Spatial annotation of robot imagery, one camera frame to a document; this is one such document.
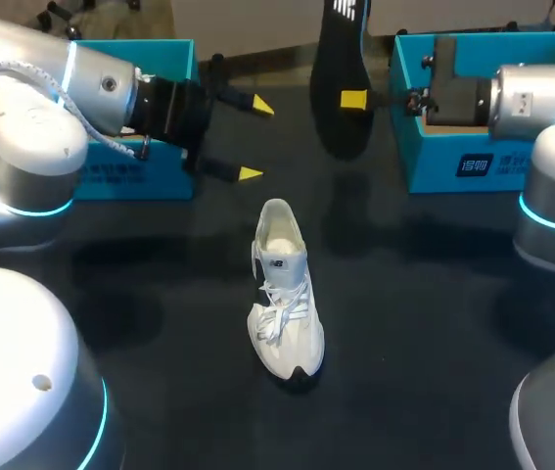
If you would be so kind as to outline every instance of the yellow fingertip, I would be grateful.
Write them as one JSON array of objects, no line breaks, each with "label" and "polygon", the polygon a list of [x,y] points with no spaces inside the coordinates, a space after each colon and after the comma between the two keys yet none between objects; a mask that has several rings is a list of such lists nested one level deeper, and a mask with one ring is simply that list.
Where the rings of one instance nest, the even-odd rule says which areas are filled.
[{"label": "yellow fingertip", "polygon": [[246,166],[242,166],[240,168],[240,174],[238,175],[238,181],[243,181],[245,179],[257,178],[258,176],[262,176],[263,174],[264,174],[263,171],[258,171],[256,169],[247,168]]},{"label": "yellow fingertip", "polygon": [[273,109],[270,106],[268,106],[268,103],[262,100],[259,97],[259,95],[254,96],[254,110],[264,115],[271,115],[271,116],[275,115],[275,112],[273,111]]}]

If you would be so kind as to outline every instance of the shoelace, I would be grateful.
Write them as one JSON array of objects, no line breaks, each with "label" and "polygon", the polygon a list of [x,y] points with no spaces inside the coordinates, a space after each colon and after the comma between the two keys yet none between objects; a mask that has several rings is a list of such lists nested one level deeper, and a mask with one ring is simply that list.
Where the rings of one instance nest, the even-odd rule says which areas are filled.
[{"label": "shoelace", "polygon": [[260,291],[265,291],[270,306],[257,320],[255,332],[260,341],[275,343],[281,339],[284,328],[290,320],[307,317],[309,293],[307,278],[296,289],[279,289],[264,281]]}]

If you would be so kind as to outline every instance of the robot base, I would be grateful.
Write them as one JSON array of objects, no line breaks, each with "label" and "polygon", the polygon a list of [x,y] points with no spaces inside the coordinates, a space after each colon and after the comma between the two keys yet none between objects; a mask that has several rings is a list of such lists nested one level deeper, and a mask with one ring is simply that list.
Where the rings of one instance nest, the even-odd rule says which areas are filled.
[{"label": "robot base", "polygon": [[110,392],[64,306],[0,269],[0,470],[118,470]]}]

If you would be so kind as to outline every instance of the blue led ring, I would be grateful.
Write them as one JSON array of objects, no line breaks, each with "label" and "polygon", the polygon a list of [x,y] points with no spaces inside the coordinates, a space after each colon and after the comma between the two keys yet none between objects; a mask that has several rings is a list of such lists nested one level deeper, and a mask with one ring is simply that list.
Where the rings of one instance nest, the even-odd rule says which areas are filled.
[{"label": "blue led ring", "polygon": [[521,193],[521,196],[519,196],[519,206],[521,206],[521,210],[531,220],[533,220],[536,223],[539,223],[540,225],[544,225],[545,227],[553,228],[555,230],[555,222],[551,222],[546,218],[542,218],[540,215],[538,215],[535,212],[532,212],[532,210],[527,207],[527,205],[525,204],[525,201],[523,201],[523,193]]},{"label": "blue led ring", "polygon": [[8,206],[3,201],[0,200],[0,207],[3,208],[7,212],[14,213],[15,215],[23,215],[25,217],[49,217],[51,215],[56,215],[60,212],[65,211],[72,205],[72,200],[65,203],[63,206],[57,209],[53,209],[52,211],[43,211],[43,212],[32,212],[32,211],[21,211],[20,209],[12,208]]}]

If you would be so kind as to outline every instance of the shoe logo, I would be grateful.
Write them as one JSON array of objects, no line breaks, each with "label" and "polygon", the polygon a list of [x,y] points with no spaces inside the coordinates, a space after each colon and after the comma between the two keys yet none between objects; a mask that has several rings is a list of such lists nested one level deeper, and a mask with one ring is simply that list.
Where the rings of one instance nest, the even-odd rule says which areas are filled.
[{"label": "shoe logo", "polygon": [[334,0],[334,11],[355,21],[355,0]]},{"label": "shoe logo", "polygon": [[272,259],[268,265],[277,269],[288,269],[288,264],[282,259]]}]

